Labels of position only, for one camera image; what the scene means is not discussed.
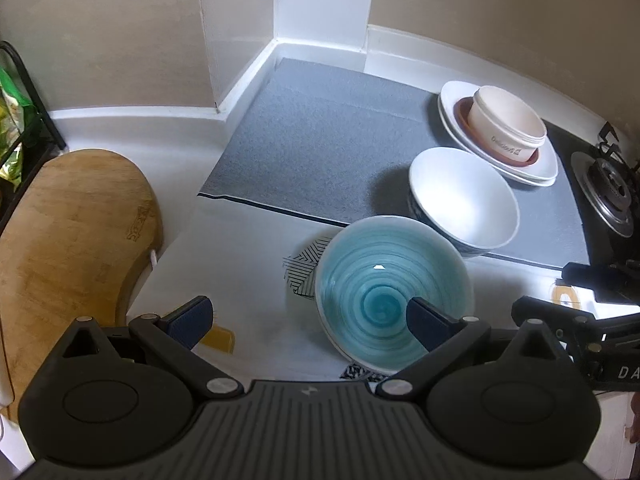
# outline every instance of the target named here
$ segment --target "black and white patterned cloth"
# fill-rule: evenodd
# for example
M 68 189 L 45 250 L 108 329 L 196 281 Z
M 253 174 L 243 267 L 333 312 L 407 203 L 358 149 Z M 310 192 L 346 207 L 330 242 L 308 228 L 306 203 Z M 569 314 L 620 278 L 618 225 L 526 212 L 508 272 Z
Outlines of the black and white patterned cloth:
M 310 300 L 316 298 L 314 295 L 316 267 L 330 241 L 329 237 L 318 238 L 300 254 L 283 258 L 284 277 L 294 294 Z M 347 381 L 367 381 L 369 383 L 379 383 L 386 377 L 357 363 L 348 365 L 340 375 L 341 379 Z

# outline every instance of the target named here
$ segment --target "white ceramic bowl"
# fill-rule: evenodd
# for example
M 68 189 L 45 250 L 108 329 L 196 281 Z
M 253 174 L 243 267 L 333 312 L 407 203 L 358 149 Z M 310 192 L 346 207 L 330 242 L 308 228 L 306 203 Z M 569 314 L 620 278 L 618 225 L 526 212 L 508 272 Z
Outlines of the white ceramic bowl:
M 492 166 L 456 148 L 431 148 L 409 169 L 409 206 L 416 219 L 447 237 L 463 256 L 508 244 L 518 232 L 513 191 Z
M 468 121 L 487 145 L 511 160 L 529 160 L 545 143 L 546 126 L 540 116 L 502 88 L 480 87 L 474 94 Z

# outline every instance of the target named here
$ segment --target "teal bowl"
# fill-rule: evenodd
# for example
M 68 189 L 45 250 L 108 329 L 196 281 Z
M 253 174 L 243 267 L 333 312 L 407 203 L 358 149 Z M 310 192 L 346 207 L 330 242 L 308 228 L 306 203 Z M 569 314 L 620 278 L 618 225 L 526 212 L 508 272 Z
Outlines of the teal bowl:
M 324 331 L 347 359 L 381 374 L 426 354 L 406 326 L 406 305 L 415 296 L 456 319 L 473 313 L 462 257 L 446 238 L 411 218 L 354 222 L 331 240 L 316 269 Z

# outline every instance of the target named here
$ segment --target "stack of plates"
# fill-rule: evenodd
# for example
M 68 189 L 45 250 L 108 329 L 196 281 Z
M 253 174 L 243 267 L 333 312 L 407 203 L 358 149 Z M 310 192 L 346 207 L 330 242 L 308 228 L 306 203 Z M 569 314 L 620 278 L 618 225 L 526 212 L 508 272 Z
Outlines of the stack of plates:
M 473 96 L 479 88 L 478 85 L 463 81 L 449 81 L 442 87 L 438 98 L 438 110 L 440 111 L 442 124 L 444 124 L 449 135 L 460 148 L 484 158 L 506 178 L 528 186 L 552 186 L 556 181 L 556 176 L 558 176 L 558 157 L 548 138 L 539 148 L 540 154 L 536 162 L 525 168 L 515 168 L 493 158 L 489 153 L 477 146 L 459 126 L 453 111 L 454 106 L 460 99 Z

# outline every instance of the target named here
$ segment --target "wooden cutting board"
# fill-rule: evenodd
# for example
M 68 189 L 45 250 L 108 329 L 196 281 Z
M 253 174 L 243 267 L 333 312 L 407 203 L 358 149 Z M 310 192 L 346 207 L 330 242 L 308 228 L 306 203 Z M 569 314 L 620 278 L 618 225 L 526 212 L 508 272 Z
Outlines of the wooden cutting board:
M 81 150 L 44 165 L 0 237 L 11 420 L 17 421 L 22 393 L 73 319 L 124 325 L 132 288 L 149 251 L 161 244 L 158 203 L 131 161 Z M 8 396 L 0 391 L 0 402 L 6 405 Z

